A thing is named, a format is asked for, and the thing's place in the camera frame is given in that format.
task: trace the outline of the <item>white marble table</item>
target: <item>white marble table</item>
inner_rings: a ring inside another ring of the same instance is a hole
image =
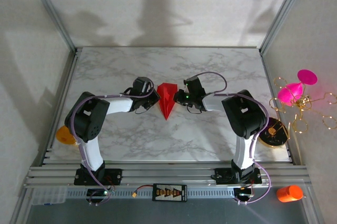
[[[214,71],[228,81],[227,92],[247,89],[268,105],[271,94],[257,49],[243,48],[83,48],[62,111],[60,126],[80,94],[118,94],[138,76],[155,85],[177,83],[197,73]],[[216,75],[200,80],[206,92],[221,89]],[[236,137],[225,113],[190,114],[175,104],[166,121],[156,104],[144,114],[118,113],[106,117],[99,135],[102,156],[110,161],[231,160]],[[79,160],[78,148],[53,143],[50,159]],[[271,149],[258,143],[255,158],[288,161],[285,147]]]

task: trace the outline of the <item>red origami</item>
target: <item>red origami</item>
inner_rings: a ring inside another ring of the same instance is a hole
[[[168,119],[174,106],[173,96],[178,91],[177,84],[162,83],[158,86],[157,92],[161,99],[159,100],[160,109],[163,112],[165,120]]]

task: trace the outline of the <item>pink sphere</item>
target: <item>pink sphere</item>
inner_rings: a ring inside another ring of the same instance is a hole
[[[302,83],[291,83],[283,87],[277,97],[288,106],[291,106],[291,101],[298,100],[303,94]]]

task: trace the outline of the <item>pink decoration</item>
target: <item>pink decoration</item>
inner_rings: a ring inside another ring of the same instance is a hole
[[[318,80],[315,73],[306,69],[300,70],[297,73],[297,77],[299,78],[300,82],[306,85],[314,85]]]
[[[302,94],[302,83],[290,83],[279,91],[277,97],[282,103],[291,106],[291,101],[298,100]]]

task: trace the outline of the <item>white wall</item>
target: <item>white wall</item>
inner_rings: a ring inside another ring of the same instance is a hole
[[[283,0],[52,0],[76,46],[260,46]]]
[[[69,50],[40,0],[0,0],[0,223],[46,141]]]
[[[337,94],[337,0],[296,0],[265,60],[272,77],[298,81],[297,71],[314,71],[319,81],[309,87],[313,98]],[[317,102],[313,108],[337,118],[337,105]],[[314,112],[304,114],[309,132],[298,135],[304,162],[326,223],[337,223],[337,129],[324,127]]]

